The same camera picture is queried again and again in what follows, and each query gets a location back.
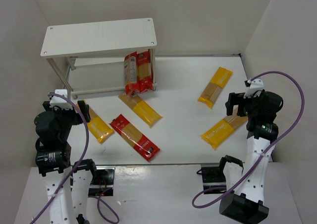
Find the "red pasta bag label side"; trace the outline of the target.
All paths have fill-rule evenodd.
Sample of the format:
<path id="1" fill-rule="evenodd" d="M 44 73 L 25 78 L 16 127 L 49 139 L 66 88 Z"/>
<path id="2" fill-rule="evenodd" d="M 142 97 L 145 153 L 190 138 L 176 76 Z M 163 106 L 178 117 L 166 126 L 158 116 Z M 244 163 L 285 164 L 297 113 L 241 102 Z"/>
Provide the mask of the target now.
<path id="1" fill-rule="evenodd" d="M 124 80 L 127 95 L 139 91 L 137 52 L 127 55 L 124 59 Z"/>

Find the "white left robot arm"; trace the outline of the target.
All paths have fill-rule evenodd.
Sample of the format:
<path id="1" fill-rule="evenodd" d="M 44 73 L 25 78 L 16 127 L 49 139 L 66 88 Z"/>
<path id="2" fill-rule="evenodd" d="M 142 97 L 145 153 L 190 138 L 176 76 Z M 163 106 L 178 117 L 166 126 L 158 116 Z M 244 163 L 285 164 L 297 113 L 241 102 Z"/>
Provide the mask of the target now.
<path id="1" fill-rule="evenodd" d="M 75 125 L 83 124 L 85 132 L 89 132 L 89 106 L 84 101 L 74 104 L 53 95 L 43 107 L 44 112 L 34 119 L 38 135 L 35 161 L 46 185 L 48 202 L 32 223 L 48 211 L 51 224 L 87 224 L 88 192 L 96 165 L 83 156 L 72 165 L 67 139 Z"/>

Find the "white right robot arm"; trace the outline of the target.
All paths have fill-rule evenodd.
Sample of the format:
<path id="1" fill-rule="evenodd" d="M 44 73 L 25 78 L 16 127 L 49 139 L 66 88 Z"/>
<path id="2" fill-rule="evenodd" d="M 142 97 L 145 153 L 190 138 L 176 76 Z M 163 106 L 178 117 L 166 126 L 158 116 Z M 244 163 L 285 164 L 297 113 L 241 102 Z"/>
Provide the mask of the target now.
<path id="1" fill-rule="evenodd" d="M 265 90 L 248 97 L 230 93 L 225 106 L 228 115 L 248 119 L 247 156 L 245 162 L 228 155 L 220 161 L 229 194 L 222 198 L 219 213 L 242 224 L 258 224 L 269 214 L 264 205 L 264 180 L 274 149 L 272 142 L 278 137 L 274 120 L 283 107 L 283 99 Z"/>

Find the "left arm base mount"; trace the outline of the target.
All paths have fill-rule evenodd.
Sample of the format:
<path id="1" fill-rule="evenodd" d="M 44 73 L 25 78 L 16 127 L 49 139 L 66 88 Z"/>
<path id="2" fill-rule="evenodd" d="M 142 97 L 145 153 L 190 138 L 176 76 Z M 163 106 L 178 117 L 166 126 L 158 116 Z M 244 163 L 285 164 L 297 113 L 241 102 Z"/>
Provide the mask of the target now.
<path id="1" fill-rule="evenodd" d="M 99 166 L 93 177 L 90 187 L 89 196 L 113 196 L 114 185 L 114 167 Z"/>

